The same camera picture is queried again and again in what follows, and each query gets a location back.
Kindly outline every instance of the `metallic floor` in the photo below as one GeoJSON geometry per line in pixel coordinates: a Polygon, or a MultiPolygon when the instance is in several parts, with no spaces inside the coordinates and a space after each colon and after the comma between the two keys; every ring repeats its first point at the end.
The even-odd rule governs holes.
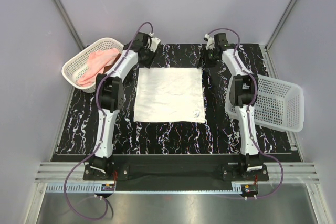
{"type": "MultiPolygon", "coordinates": [[[[260,185],[260,195],[272,191],[271,185],[260,185]]],[[[88,194],[69,194],[71,202],[82,214],[98,217],[105,210],[103,202],[89,199],[88,194]]],[[[305,185],[285,184],[273,196],[261,200],[240,200],[240,196],[227,195],[150,195],[114,194],[108,198],[114,210],[95,223],[317,223],[305,185]]],[[[46,193],[38,224],[92,223],[69,209],[63,194],[46,193]]]]}

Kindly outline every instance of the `plastic basket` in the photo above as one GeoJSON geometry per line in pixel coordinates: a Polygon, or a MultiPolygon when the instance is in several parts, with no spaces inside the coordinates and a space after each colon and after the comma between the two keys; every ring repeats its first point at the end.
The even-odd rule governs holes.
{"type": "MultiPolygon", "coordinates": [[[[302,88],[287,81],[260,75],[258,77],[255,124],[277,131],[301,131],[305,120],[302,88]]],[[[238,119],[235,107],[229,100],[225,102],[225,110],[231,118],[238,119]]]]}
{"type": "Polygon", "coordinates": [[[97,40],[95,43],[65,63],[62,67],[62,75],[75,88],[83,90],[86,93],[93,93],[96,88],[95,83],[87,87],[81,87],[76,84],[76,81],[88,70],[87,61],[90,53],[112,48],[117,48],[119,52],[122,52],[123,47],[124,45],[115,39],[102,38],[97,40]]]}

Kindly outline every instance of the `empty white basket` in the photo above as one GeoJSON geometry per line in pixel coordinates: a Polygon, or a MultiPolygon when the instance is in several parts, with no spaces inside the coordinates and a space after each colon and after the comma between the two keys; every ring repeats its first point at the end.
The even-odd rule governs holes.
{"type": "MultiPolygon", "coordinates": [[[[255,124],[277,131],[301,131],[305,120],[302,88],[287,81],[260,75],[258,77],[255,124]]],[[[238,119],[235,107],[229,100],[225,102],[225,110],[231,118],[238,119]]]]}
{"type": "Polygon", "coordinates": [[[84,49],[82,52],[74,56],[62,67],[62,75],[75,88],[83,90],[86,93],[93,93],[96,89],[96,84],[87,87],[81,87],[76,84],[76,81],[88,70],[87,61],[92,52],[98,50],[107,50],[117,48],[122,52],[124,45],[115,39],[103,38],[84,49]]]}

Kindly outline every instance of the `black marble tabletop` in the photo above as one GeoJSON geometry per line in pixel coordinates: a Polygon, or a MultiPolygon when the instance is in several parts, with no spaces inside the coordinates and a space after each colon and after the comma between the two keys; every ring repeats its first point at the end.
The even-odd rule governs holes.
{"type": "MultiPolygon", "coordinates": [[[[153,67],[196,67],[202,45],[161,45],[153,67]]],[[[242,44],[239,56],[249,70],[268,75],[258,44],[242,44]]],[[[223,63],[204,69],[203,90],[205,124],[191,122],[134,122],[134,101],[139,66],[124,82],[125,104],[114,128],[114,154],[213,154],[239,153],[237,120],[225,113],[224,101],[231,74],[223,63]]],[[[98,110],[94,94],[75,89],[56,154],[92,152],[98,128],[98,110]]],[[[286,132],[256,126],[258,143],[265,152],[291,152],[286,132]]]]}

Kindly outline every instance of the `pink cloth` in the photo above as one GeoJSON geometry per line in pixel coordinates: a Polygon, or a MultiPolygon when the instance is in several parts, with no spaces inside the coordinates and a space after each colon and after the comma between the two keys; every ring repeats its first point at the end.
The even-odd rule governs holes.
{"type": "Polygon", "coordinates": [[[96,76],[104,72],[104,67],[114,63],[119,51],[117,48],[92,52],[88,59],[89,69],[77,80],[77,84],[87,87],[96,82],[96,76]]]}

